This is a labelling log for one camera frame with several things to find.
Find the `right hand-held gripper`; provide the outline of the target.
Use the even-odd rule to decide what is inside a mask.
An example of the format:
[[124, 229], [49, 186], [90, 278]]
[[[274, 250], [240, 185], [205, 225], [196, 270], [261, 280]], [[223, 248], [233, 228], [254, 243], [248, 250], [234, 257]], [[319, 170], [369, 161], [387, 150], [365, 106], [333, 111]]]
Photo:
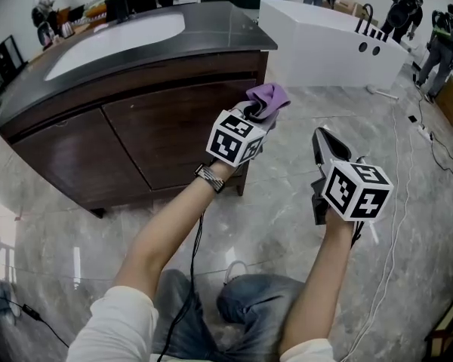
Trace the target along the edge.
[[346, 143], [324, 127], [315, 129], [312, 143], [314, 160], [322, 175], [311, 184], [315, 224], [325, 224], [328, 208], [347, 222], [375, 221], [393, 192], [384, 170], [358, 164], [362, 163], [362, 156], [355, 156]]

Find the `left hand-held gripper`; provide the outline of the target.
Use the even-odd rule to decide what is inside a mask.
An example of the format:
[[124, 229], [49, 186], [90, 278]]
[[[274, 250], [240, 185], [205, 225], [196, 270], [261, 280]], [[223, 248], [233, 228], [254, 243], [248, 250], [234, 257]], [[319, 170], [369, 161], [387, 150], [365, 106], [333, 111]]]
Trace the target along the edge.
[[262, 128], [239, 116], [249, 116], [253, 102], [240, 102], [232, 112], [223, 110], [211, 130], [206, 152], [230, 166], [240, 166], [253, 159], [264, 137], [276, 127], [279, 111], [276, 110], [262, 122]]

